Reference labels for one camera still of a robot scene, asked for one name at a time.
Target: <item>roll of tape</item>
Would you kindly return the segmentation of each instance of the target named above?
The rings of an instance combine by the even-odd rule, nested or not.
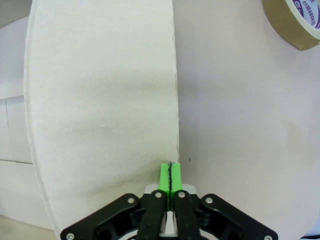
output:
[[[263,0],[263,8],[275,31],[297,49],[319,44],[319,0]]]

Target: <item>screw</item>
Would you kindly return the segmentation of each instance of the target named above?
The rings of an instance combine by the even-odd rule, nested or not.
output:
[[[161,197],[162,197],[161,192],[157,192],[157,193],[155,194],[155,197],[156,197],[157,199],[161,198]]]
[[[66,238],[67,240],[74,240],[74,239],[75,239],[75,235],[74,235],[73,233],[68,233],[68,234],[65,236],[65,238]]]
[[[132,197],[128,198],[128,203],[129,204],[133,204],[134,202],[135,202],[134,198],[132,198]]]
[[[183,191],[181,191],[178,193],[178,196],[179,196],[179,198],[184,198],[186,196],[186,194]]]
[[[212,204],[213,203],[213,199],[211,198],[211,197],[207,197],[206,199],[205,199],[205,202],[207,203],[207,204]]]

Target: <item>black plastic bracket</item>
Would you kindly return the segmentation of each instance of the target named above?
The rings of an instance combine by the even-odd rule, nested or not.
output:
[[[159,238],[166,209],[167,194],[161,190],[153,191],[149,196],[136,240],[157,240]]]
[[[173,196],[173,209],[180,240],[201,240],[192,199],[187,191],[177,191]]]
[[[278,240],[275,231],[215,194],[191,196],[200,228],[219,240]]]
[[[181,190],[173,195],[178,237],[159,236],[168,196],[155,190],[138,198],[125,194],[64,229],[62,240],[118,240],[137,231],[136,240],[201,240],[200,230],[219,240],[278,240],[275,231],[214,194],[199,198]]]

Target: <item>gray floor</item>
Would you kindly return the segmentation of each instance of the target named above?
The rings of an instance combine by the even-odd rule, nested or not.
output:
[[[0,215],[0,240],[57,240],[54,231]]]

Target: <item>green gripper pad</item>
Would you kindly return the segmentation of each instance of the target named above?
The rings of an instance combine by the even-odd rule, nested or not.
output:
[[[182,190],[180,163],[172,163],[171,165],[171,196]]]
[[[170,195],[169,167],[170,165],[168,163],[161,164],[160,180],[158,186],[158,189],[164,191],[168,196]]]

